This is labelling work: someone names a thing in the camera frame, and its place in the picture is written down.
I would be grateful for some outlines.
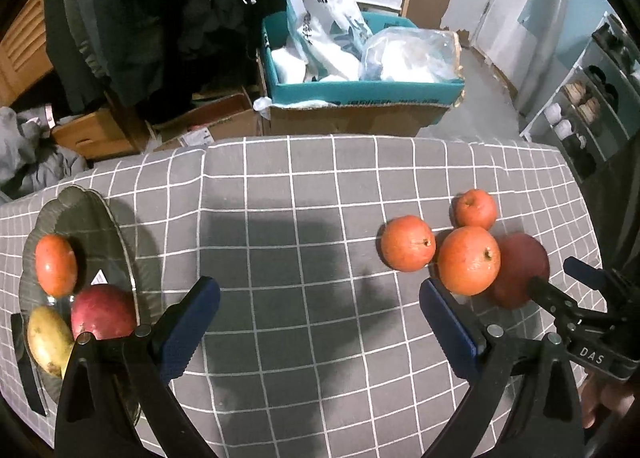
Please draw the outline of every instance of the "plastic bag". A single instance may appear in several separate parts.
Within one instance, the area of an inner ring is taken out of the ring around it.
[[[461,78],[458,34],[389,27],[365,44],[361,80],[450,82]]]
[[[300,58],[319,78],[358,79],[372,34],[355,0],[287,0],[287,26]]]

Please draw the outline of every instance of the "tablecloth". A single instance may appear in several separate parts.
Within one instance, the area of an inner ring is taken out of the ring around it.
[[[492,233],[525,231],[549,254],[551,281],[580,306],[597,293],[568,278],[570,255],[600,254],[578,186],[556,149],[517,141],[330,136],[219,141],[100,164],[0,207],[0,391],[52,444],[49,415],[28,408],[10,333],[21,254],[43,204],[70,184],[108,199],[135,264],[141,317],[153,321],[200,275],[222,305],[171,388],[220,457],[419,457],[468,385],[418,306],[433,266],[399,273],[376,249],[380,227],[417,215],[442,240],[452,199],[472,187],[500,210]],[[483,296],[482,321],[540,338],[552,317],[530,303],[508,312]],[[582,369],[574,364],[579,380]],[[494,445],[510,384],[478,452]],[[144,416],[137,430],[161,454]]]

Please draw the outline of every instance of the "shoe rack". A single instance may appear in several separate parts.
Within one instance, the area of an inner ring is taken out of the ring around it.
[[[520,136],[557,147],[580,184],[640,129],[640,50],[617,16],[597,29]]]

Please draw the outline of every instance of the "fruit plate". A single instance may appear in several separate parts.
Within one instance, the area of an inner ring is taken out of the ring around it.
[[[78,261],[78,282],[74,294],[59,299],[47,295],[38,284],[35,268],[35,248],[46,234],[59,234],[67,238]],[[18,303],[25,319],[26,327],[31,311],[38,306],[53,307],[71,327],[70,312],[74,295],[92,285],[92,281],[102,272],[106,282],[132,293],[136,308],[136,322],[140,324],[140,310],[136,300],[134,280],[129,254],[111,211],[100,194],[78,186],[69,186],[59,196],[47,202],[36,224],[28,235],[22,251],[22,276],[18,288]],[[40,375],[44,389],[57,404],[62,388],[62,379],[49,375],[34,364]],[[140,408],[130,387],[120,377],[121,392],[127,411],[135,422]]]

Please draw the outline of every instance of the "teal box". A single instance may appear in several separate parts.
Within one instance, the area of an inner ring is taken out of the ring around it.
[[[415,28],[415,24],[394,15],[362,12],[373,33],[391,26]],[[271,49],[284,46],[289,36],[286,12],[269,15],[262,21],[262,58],[269,96],[275,104],[293,104],[304,100],[324,100],[337,105],[372,104],[439,104],[452,105],[465,88],[464,81],[384,82],[382,80],[356,80],[349,82],[303,82],[281,84],[271,57]]]

